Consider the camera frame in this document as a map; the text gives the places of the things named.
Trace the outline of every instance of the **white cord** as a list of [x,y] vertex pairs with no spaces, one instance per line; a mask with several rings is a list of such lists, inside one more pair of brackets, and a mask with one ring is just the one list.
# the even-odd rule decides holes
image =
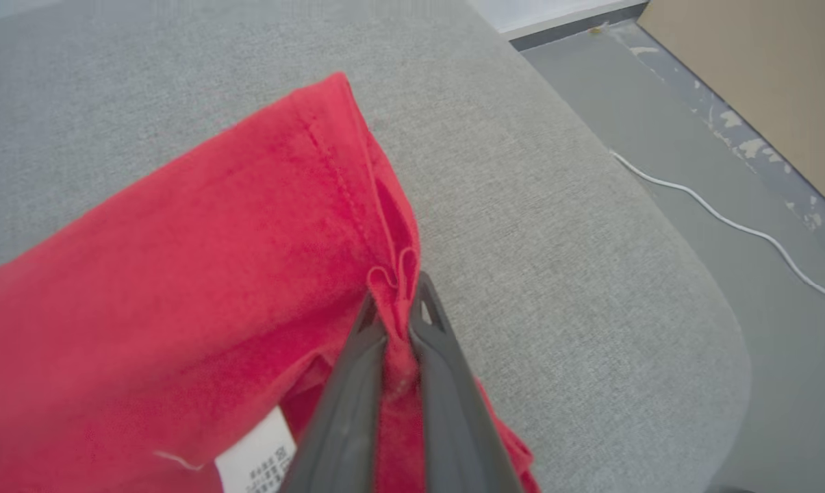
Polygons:
[[787,261],[787,265],[790,266],[791,269],[793,269],[793,272],[795,272],[795,275],[797,275],[799,279],[801,279],[805,284],[809,285],[810,287],[815,288],[815,290],[820,291],[820,293],[825,294],[825,287],[820,286],[820,284],[816,284],[814,281],[811,281],[811,279],[807,277],[807,275],[804,275],[804,272],[798,269],[798,267],[795,265],[795,262],[793,262],[793,259],[791,259],[790,255],[787,253],[787,250],[784,250],[783,245],[781,243],[778,243],[778,240],[775,240],[774,238],[765,233],[762,233],[762,231],[756,231],[749,227],[744,227],[744,225],[739,225],[735,221],[725,218],[722,214],[716,212],[716,210],[713,209],[713,207],[711,207],[709,203],[707,203],[704,199],[701,199],[701,196],[695,193],[695,190],[692,190],[688,187],[684,187],[683,185],[672,184],[671,181],[659,180],[659,178],[650,177],[650,175],[647,175],[643,171],[640,171],[640,169],[637,169],[634,166],[632,166],[631,163],[628,162],[628,160],[623,158],[619,153],[616,153],[613,149],[610,149],[610,154],[613,156],[613,158],[621,162],[622,165],[625,166],[625,168],[628,168],[629,170],[631,170],[632,173],[638,175],[638,177],[641,177],[644,180],[649,181],[651,184],[662,185],[663,187],[668,188],[675,188],[675,190],[683,190],[685,191],[685,193],[690,194],[691,197],[693,197],[693,199],[697,200],[698,203],[700,203],[705,209],[707,209],[707,212],[710,212],[715,218],[719,219],[723,223],[730,225],[732,228],[735,228],[737,230],[744,231],[744,233],[749,233],[753,236],[758,236],[763,240],[767,240],[769,243],[774,244],[775,249],[778,249],[778,252],[780,252],[780,254],[784,257],[784,260]]

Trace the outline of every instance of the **red cloth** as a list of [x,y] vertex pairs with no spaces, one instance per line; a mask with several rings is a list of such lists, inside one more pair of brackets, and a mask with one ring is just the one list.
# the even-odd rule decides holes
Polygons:
[[424,491],[419,258],[346,78],[294,91],[0,266],[0,491],[221,491],[213,459],[274,406],[299,436],[368,287],[377,490]]

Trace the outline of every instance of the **white wall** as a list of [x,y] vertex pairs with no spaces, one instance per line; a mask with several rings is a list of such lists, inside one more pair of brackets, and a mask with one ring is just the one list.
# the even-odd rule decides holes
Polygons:
[[519,38],[646,0],[469,0],[494,29]]

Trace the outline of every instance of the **brown board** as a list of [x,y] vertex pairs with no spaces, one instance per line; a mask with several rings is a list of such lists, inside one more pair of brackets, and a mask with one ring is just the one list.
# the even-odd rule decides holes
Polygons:
[[825,0],[652,0],[638,24],[825,196]]

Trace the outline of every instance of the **clothing tag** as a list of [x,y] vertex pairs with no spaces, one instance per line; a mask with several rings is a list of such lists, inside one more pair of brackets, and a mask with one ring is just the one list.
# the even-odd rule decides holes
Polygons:
[[224,493],[274,493],[290,466],[296,444],[275,407],[249,434],[214,460]]

